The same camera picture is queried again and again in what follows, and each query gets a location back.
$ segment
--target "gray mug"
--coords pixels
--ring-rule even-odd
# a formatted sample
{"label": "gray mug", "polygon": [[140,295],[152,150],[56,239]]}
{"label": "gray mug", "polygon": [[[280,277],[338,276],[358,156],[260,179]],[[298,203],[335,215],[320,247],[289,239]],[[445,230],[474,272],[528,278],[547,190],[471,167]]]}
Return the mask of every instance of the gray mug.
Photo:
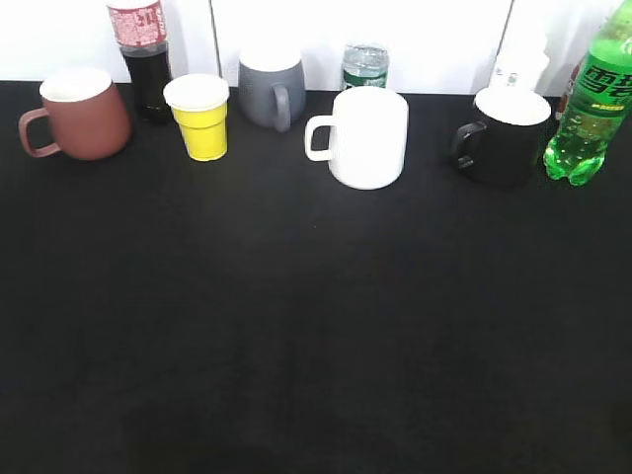
{"label": "gray mug", "polygon": [[288,131],[305,109],[300,52],[253,46],[239,58],[239,105],[256,125]]}

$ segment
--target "white mug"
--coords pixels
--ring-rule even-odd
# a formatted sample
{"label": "white mug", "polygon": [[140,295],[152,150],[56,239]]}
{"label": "white mug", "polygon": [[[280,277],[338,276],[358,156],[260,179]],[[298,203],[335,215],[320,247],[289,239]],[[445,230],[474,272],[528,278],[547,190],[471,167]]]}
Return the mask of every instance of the white mug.
{"label": "white mug", "polygon": [[[329,149],[314,151],[312,137],[329,126]],[[354,87],[336,97],[330,116],[309,120],[305,153],[312,161],[328,161],[334,177],[357,190],[377,190],[402,173],[408,134],[408,103],[388,89]]]}

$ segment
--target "mug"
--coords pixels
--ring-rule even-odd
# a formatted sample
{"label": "mug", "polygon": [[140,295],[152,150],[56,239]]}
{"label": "mug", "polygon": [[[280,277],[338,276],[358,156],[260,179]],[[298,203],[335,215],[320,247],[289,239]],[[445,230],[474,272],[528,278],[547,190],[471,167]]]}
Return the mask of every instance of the mug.
{"label": "mug", "polygon": [[[77,160],[114,155],[131,137],[131,122],[117,86],[106,71],[92,67],[66,69],[39,87],[42,109],[26,112],[19,121],[20,139],[31,156],[63,151]],[[33,148],[29,123],[48,117],[54,143]]]}
{"label": "mug", "polygon": [[245,48],[239,57],[239,105],[252,123],[288,131],[305,109],[300,51],[265,43]]}
{"label": "mug", "polygon": [[[314,151],[314,130],[331,128],[329,149]],[[377,190],[399,178],[408,136],[408,103],[388,89],[354,87],[334,100],[331,116],[309,120],[305,153],[312,161],[328,161],[334,177],[357,190]]]}
{"label": "mug", "polygon": [[534,92],[510,87],[483,89],[474,101],[472,121],[456,131],[452,164],[474,181],[522,186],[544,151],[550,117],[551,106]]}

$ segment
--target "brown mug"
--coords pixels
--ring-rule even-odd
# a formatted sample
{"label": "brown mug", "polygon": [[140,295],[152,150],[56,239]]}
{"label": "brown mug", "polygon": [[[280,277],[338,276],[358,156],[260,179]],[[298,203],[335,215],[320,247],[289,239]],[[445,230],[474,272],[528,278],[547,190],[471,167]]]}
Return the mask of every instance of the brown mug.
{"label": "brown mug", "polygon": [[[131,137],[125,105],[104,70],[66,69],[43,81],[39,94],[43,108],[26,112],[19,122],[22,145],[35,158],[63,151],[77,160],[99,160],[123,149]],[[42,117],[48,117],[55,141],[33,148],[29,123]]]}

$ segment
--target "bottle label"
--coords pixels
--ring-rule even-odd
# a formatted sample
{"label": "bottle label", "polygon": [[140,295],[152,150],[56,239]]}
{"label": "bottle label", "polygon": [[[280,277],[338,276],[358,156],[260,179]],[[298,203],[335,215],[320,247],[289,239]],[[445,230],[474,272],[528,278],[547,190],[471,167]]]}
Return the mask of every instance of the bottle label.
{"label": "bottle label", "polygon": [[575,85],[575,93],[585,107],[596,113],[621,115],[632,104],[632,70],[591,54]]}
{"label": "bottle label", "polygon": [[167,39],[160,0],[141,8],[112,8],[110,19],[121,46],[151,46]]}
{"label": "bottle label", "polygon": [[374,87],[386,87],[386,75],[384,72],[376,77],[362,77],[354,76],[347,71],[343,71],[343,91],[350,89],[351,87],[358,86],[374,86]]}

